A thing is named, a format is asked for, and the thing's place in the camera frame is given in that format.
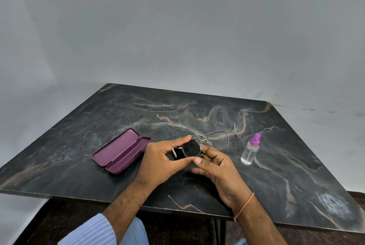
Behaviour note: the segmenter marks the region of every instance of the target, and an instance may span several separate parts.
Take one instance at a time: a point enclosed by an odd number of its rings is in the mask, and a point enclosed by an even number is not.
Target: purple spray nozzle
[[[261,134],[259,134],[259,133],[255,134],[255,136],[250,141],[250,145],[252,147],[257,147],[260,144],[260,137],[261,137]]]

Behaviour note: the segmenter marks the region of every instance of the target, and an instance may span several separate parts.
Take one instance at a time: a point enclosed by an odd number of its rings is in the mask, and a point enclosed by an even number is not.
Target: eyeglass lens
[[[188,143],[181,146],[182,151],[187,157],[197,157],[201,152],[201,141],[192,139]]]
[[[228,135],[225,131],[213,132],[207,136],[209,146],[217,150],[222,150],[228,146]]]

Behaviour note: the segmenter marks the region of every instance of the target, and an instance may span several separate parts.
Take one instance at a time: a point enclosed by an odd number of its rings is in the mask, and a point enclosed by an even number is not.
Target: hand
[[[188,167],[194,157],[171,161],[166,154],[171,153],[171,146],[180,147],[190,140],[191,136],[186,136],[176,140],[148,143],[135,181],[153,190],[176,172]]]
[[[238,214],[251,196],[251,190],[229,156],[206,145],[202,146],[202,153],[202,158],[194,158],[194,163],[199,168],[193,168],[191,172],[210,178],[221,200],[232,209],[234,215]]]

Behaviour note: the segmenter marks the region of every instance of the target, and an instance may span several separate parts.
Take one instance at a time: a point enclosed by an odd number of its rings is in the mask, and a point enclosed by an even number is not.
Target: spray bottle
[[[247,146],[244,150],[244,153],[241,156],[241,162],[244,165],[251,165],[253,160],[255,159],[256,153],[259,148],[260,144],[260,137],[259,133],[255,134],[255,136],[247,143]]]

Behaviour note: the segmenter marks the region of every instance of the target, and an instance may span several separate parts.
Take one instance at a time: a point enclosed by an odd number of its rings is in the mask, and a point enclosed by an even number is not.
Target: open eyeglass case
[[[146,150],[151,137],[141,137],[132,128],[126,129],[107,145],[96,151],[92,159],[112,174],[119,174]]]

